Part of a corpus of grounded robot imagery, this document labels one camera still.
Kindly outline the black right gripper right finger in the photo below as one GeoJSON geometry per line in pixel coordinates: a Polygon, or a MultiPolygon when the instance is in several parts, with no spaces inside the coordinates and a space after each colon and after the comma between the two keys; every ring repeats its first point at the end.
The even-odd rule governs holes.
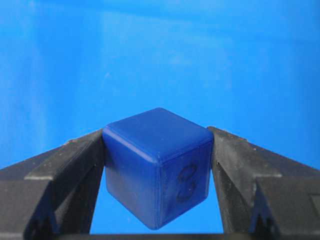
{"type": "Polygon", "coordinates": [[[320,234],[320,172],[210,127],[223,231],[261,237],[320,234]]]}

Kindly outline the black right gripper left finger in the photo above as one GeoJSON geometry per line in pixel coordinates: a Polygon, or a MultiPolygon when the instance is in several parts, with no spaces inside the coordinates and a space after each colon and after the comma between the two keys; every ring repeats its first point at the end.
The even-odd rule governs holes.
{"type": "Polygon", "coordinates": [[[1,236],[89,233],[104,156],[97,130],[1,169],[1,236]]]}

